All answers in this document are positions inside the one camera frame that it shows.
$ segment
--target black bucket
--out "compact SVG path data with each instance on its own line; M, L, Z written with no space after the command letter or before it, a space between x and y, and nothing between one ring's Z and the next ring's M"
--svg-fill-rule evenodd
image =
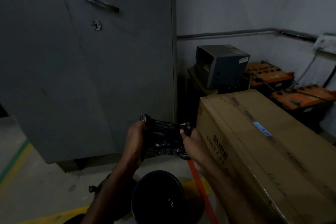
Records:
M136 185L131 207L138 224L183 223L183 187L169 172L150 172Z

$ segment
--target metal handle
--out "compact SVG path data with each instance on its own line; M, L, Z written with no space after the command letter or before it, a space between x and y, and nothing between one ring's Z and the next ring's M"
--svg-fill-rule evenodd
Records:
M115 7L114 5L110 5L108 3L105 3L103 1L100 1L100 0L86 0L92 4L95 4L95 5L98 5L100 7L103 7L107 10L110 10L112 12L115 12L115 13L118 13L119 12L119 7Z

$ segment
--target red line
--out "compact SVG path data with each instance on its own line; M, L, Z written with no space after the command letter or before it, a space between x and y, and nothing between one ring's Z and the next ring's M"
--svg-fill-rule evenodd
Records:
M199 194L201 195L201 197L203 197L204 199L204 208L205 208L205 212L208 215L208 219L210 221L211 224L219 224L216 214L213 211L212 205L210 203L210 200L208 198L207 192L205 191L205 188L203 186L203 183L201 181L201 178L196 170L196 167L194 165L194 162L192 160L188 160L188 165L191 171L191 174L195 180L195 184L196 187L198 189Z

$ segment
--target yellow line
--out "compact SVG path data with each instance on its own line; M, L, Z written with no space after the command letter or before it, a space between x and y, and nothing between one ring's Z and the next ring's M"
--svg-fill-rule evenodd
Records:
M0 183L0 194L4 190L4 188L8 185L8 183L14 178L17 172L20 170L22 164L24 163L28 153L33 149L33 146L29 143L25 149L22 151L20 156L17 158L13 167L8 171L2 182Z
M204 178L201 178L201 181L205 188L205 192L209 194L210 190L209 190L206 180ZM198 189L197 189L197 186L194 180L183 182L182 186L184 189L186 200L199 197L199 192L198 192ZM86 213L88 208L89 208L88 206L76 208L76 209L69 210L63 213L57 213L57 214L37 218L34 220L30 220L30 221L18 222L17 224L63 224L64 222L75 217L78 214Z

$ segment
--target concrete floor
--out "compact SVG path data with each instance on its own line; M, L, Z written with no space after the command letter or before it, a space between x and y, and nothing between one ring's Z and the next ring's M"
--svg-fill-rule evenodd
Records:
M1 171L24 140L24 134L15 122L0 122ZM108 156L99 159L102 163L110 160ZM27 149L25 155L12 168L11 177L6 177L6 182L0 184L1 223L33 220L90 205L93 194L88 192L89 185L97 186L114 165L115 163L91 166L65 174L56 164L46 164L33 147ZM139 180L154 170L168 171L181 182L193 180L187 162L175 156L145 159L134 178ZM228 223L212 191L208 197L219 223ZM210 223L202 204L197 204L199 199L188 200L188 204L193 207L191 213L199 215L193 223ZM135 220L130 216L117 223L135 223Z

